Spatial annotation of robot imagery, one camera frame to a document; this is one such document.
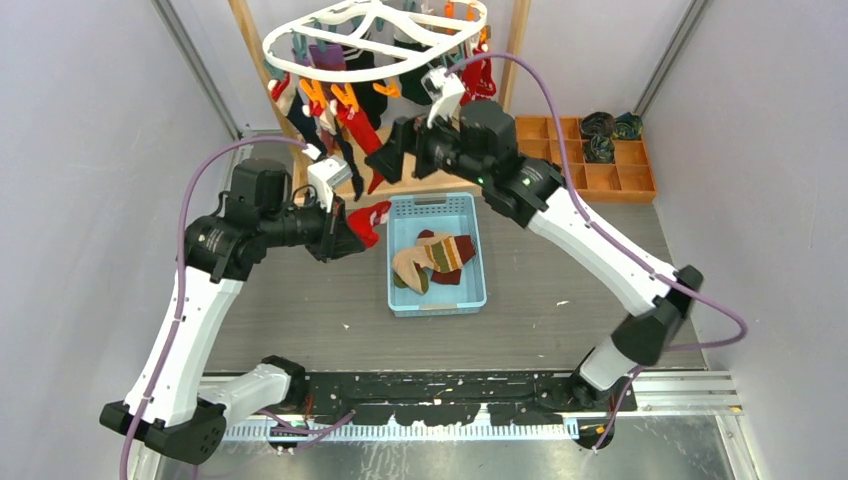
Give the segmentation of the red santa sock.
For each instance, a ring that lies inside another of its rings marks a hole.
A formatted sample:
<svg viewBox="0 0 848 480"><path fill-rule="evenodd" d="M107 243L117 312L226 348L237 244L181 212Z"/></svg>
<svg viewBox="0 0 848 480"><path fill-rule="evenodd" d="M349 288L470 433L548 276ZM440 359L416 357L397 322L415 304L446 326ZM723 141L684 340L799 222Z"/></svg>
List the red santa sock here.
<svg viewBox="0 0 848 480"><path fill-rule="evenodd" d="M374 247L379 242L380 235L375 229L388 222L391 208L392 202L384 200L347 215L349 228L362 241L366 249Z"/></svg>
<svg viewBox="0 0 848 480"><path fill-rule="evenodd" d="M366 155L375 153L383 146L376 130L372 127L370 120L363 111L354 110L352 107L338 103L336 107L336 119L348 131L349 135ZM351 182L353 184L355 201L359 201L365 193L372 194L385 182L385 177L371 167L372 179L368 188L365 188L364 177L359 171L358 164L352 152L343 153L343 156L351 170Z"/></svg>

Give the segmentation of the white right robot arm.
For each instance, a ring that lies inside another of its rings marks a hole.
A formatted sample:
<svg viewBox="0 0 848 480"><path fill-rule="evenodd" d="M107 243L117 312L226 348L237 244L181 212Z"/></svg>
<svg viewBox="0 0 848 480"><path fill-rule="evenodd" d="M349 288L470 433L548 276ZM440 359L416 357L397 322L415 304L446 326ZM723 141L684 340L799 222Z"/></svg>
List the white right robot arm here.
<svg viewBox="0 0 848 480"><path fill-rule="evenodd" d="M675 269L591 217L569 190L569 174L520 152L515 120L498 103L462 106L457 124L441 116L401 118L365 162L396 183L407 155L415 158L416 178L443 171L479 185L495 212L557 245L623 304L627 317L587 354L569 382L577 406L598 409L620 378L657 363L689 315L701 273Z"/></svg>

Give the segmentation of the navy sock with white cuff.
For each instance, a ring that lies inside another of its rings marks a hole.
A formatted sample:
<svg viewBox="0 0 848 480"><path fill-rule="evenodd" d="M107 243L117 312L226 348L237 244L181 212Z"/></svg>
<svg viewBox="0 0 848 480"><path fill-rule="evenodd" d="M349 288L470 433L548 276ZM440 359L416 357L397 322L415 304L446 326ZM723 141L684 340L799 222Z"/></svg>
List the navy sock with white cuff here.
<svg viewBox="0 0 848 480"><path fill-rule="evenodd" d="M356 164L353 147L344 138L341 127L338 125L336 115L327 107L318 117L322 128L322 141L328 152L338 149L351 171L351 183L354 191L354 200L359 201L365 191L364 178Z"/></svg>

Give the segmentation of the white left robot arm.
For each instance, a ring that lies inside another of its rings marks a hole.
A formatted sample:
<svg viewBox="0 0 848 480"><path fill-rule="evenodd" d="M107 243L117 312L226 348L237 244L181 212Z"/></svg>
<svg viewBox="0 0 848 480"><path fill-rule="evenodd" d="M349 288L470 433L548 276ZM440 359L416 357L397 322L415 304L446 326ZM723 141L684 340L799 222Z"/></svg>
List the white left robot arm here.
<svg viewBox="0 0 848 480"><path fill-rule="evenodd" d="M305 370L276 355L218 387L203 388L201 380L224 317L270 249L301 246L321 262L364 250L335 192L350 177L341 159L312 164L306 201L297 204L284 164L237 165L217 209L182 228L184 263L154 347L126 397L104 406L101 424L165 457L200 465L228 427L271 406L298 412L307 398Z"/></svg>

